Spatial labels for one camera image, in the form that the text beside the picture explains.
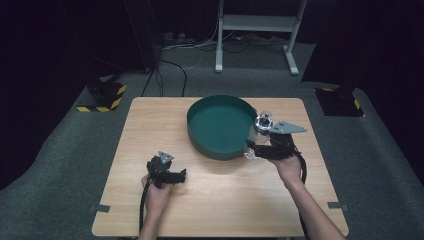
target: table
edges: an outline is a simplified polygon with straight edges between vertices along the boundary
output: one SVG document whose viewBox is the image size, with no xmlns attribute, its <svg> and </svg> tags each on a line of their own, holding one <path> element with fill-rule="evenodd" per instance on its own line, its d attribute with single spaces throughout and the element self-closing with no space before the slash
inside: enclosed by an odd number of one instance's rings
<svg viewBox="0 0 424 240">
<path fill-rule="evenodd" d="M 243 98 L 274 119 L 306 127 L 293 139 L 308 166 L 306 187 L 343 234 L 348 227 L 311 123 L 300 99 Z M 135 98 L 118 144 L 92 232 L 96 236 L 138 235 L 141 178 L 146 163 L 161 150 L 175 157 L 171 171 L 187 168 L 187 179 L 175 185 L 162 218 L 163 237 L 296 237 L 303 236 L 296 206 L 273 164 L 244 156 L 230 161 L 209 159 L 190 143 L 186 114 L 199 98 Z"/>
<path fill-rule="evenodd" d="M 230 15 L 224 14 L 224 0 L 219 0 L 218 19 L 218 43 L 216 48 L 215 72 L 221 73 L 223 68 L 222 57 L 222 37 L 223 30 L 240 31 L 271 31 L 290 32 L 288 45 L 283 46 L 290 72 L 299 75 L 292 50 L 302 22 L 307 0 L 300 0 L 299 9 L 296 16 L 255 16 L 255 15 Z"/>
</svg>

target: forearm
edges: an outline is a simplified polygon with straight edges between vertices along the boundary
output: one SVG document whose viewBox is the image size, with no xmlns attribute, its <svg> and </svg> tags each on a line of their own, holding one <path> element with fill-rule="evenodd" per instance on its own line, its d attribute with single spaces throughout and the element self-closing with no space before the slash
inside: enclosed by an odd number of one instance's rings
<svg viewBox="0 0 424 240">
<path fill-rule="evenodd" d="M 286 184 L 286 187 L 293 197 L 311 239 L 345 239 L 300 180 Z"/>
<path fill-rule="evenodd" d="M 160 215 L 146 214 L 144 225 L 141 229 L 138 240 L 156 240 L 159 229 Z"/>
</svg>

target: person's left hand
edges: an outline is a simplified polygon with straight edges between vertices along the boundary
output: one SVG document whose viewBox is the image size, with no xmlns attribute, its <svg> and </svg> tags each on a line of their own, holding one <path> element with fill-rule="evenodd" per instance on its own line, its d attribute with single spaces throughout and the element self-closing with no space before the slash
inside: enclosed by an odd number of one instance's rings
<svg viewBox="0 0 424 240">
<path fill-rule="evenodd" d="M 144 176 L 141 179 L 143 187 L 146 186 L 149 175 Z M 150 180 L 152 183 L 149 186 L 146 196 L 146 210 L 147 214 L 154 214 L 158 217 L 164 212 L 166 205 L 168 204 L 169 196 L 171 195 L 171 190 L 174 185 L 172 184 L 163 184 L 162 188 L 159 189 L 155 186 L 153 180 Z"/>
</svg>

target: green container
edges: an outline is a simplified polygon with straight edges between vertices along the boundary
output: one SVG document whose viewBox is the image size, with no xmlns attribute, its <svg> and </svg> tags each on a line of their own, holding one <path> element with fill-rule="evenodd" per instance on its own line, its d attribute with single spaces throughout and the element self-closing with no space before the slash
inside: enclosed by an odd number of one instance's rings
<svg viewBox="0 0 424 240">
<path fill-rule="evenodd" d="M 215 95 L 195 102 L 187 112 L 187 130 L 193 146 L 216 160 L 243 155 L 256 110 L 244 100 Z"/>
</svg>

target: person's right hand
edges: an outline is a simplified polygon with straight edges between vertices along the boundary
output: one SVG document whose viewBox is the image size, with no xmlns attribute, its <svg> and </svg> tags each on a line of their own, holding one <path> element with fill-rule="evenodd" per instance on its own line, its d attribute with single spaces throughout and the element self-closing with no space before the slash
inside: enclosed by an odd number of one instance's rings
<svg viewBox="0 0 424 240">
<path fill-rule="evenodd" d="M 277 167 L 278 174 L 284 185 L 302 182 L 300 160 L 296 155 L 283 160 L 268 160 Z"/>
</svg>

